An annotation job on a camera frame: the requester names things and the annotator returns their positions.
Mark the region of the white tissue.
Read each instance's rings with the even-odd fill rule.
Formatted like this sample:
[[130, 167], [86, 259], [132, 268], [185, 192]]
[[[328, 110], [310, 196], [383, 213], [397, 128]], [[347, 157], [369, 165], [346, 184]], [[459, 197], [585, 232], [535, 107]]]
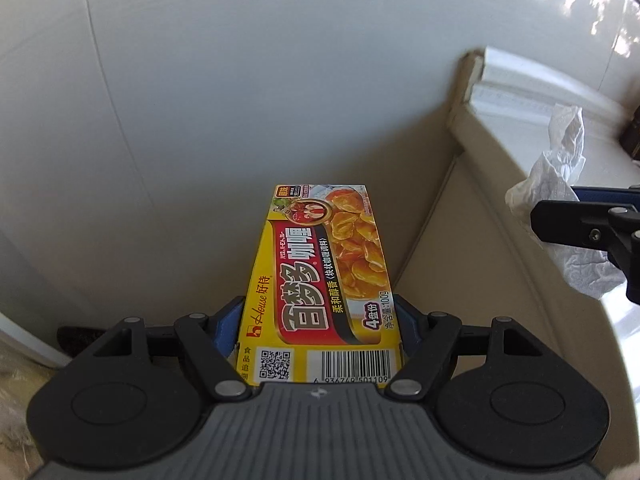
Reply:
[[[549, 147], [541, 152], [528, 177], [509, 188], [504, 196], [511, 214], [530, 237], [535, 236], [530, 213], [538, 203], [578, 200], [572, 185], [578, 181], [586, 162], [582, 108], [557, 105], [550, 118], [548, 135]], [[600, 250], [544, 242], [538, 245], [544, 248], [567, 285], [593, 299], [601, 299], [626, 282], [623, 272], [609, 263]]]

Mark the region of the yellow seasoning box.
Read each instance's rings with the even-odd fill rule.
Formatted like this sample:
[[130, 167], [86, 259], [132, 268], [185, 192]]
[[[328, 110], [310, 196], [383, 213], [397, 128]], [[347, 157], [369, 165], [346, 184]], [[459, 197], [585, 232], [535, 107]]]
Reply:
[[390, 276], [367, 189], [277, 185], [245, 297], [240, 376], [252, 386], [383, 387], [401, 364]]

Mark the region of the black garbage bag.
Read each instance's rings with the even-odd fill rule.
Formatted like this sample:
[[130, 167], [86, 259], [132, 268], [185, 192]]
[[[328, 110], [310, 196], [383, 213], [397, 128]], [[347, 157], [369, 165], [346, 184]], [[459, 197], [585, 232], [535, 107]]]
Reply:
[[[97, 340], [99, 340], [106, 330], [103, 328], [82, 327], [82, 326], [62, 326], [56, 332], [56, 341], [61, 350], [70, 358], [78, 358], [86, 352]], [[110, 339], [90, 352], [92, 356], [114, 356], [118, 350], [118, 342]]]

